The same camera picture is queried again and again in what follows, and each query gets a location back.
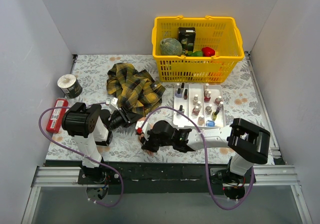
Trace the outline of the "mannequin hand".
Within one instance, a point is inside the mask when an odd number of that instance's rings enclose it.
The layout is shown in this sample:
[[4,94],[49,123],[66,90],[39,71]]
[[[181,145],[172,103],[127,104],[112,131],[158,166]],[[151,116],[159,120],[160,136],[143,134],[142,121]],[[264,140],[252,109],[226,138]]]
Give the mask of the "mannequin hand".
[[[139,125],[139,124],[142,124],[144,121],[145,121],[145,119],[146,119],[146,117],[142,117],[142,118],[140,118],[138,121],[137,121],[137,126]],[[144,137],[144,134],[141,134],[141,135],[138,135],[138,139],[139,139],[139,141],[141,141],[141,139]],[[143,151],[146,153],[146,154],[148,154],[150,157],[154,157],[154,155],[156,154],[155,152],[151,152],[151,151],[149,151],[149,150],[146,150],[146,149],[143,149]]]

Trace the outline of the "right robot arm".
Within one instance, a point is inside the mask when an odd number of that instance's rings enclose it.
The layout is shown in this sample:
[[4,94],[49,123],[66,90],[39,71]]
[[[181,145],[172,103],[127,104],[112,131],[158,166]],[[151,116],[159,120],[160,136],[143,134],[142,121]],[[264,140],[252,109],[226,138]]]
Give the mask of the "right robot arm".
[[135,130],[143,135],[142,149],[156,153],[159,147],[171,146],[174,150],[187,153],[207,148],[228,147],[236,152],[226,170],[227,179],[237,183],[254,165],[268,162],[270,132],[242,118],[235,118],[229,126],[203,129],[177,129],[167,121],[160,120],[151,126],[138,121]]

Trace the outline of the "yellow plaid shirt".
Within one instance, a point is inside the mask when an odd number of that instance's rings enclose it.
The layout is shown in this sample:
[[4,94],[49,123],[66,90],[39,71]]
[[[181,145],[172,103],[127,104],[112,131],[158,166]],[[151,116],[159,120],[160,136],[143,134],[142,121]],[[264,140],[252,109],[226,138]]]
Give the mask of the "yellow plaid shirt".
[[138,71],[131,63],[120,62],[107,75],[107,93],[118,98],[119,107],[145,117],[161,106],[166,89],[145,69]]

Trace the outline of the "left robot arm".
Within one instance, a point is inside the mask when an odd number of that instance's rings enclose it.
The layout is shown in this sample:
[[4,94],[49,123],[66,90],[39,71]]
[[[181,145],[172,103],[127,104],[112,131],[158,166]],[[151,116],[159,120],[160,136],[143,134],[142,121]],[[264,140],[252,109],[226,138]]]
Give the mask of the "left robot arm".
[[95,184],[106,180],[106,171],[99,167],[102,156],[98,146],[108,146],[113,138],[112,131],[119,127],[129,127],[143,116],[125,107],[119,107],[117,99],[105,103],[109,109],[103,109],[100,103],[87,106],[77,102],[65,112],[61,126],[84,154],[82,166],[91,169],[89,178]]

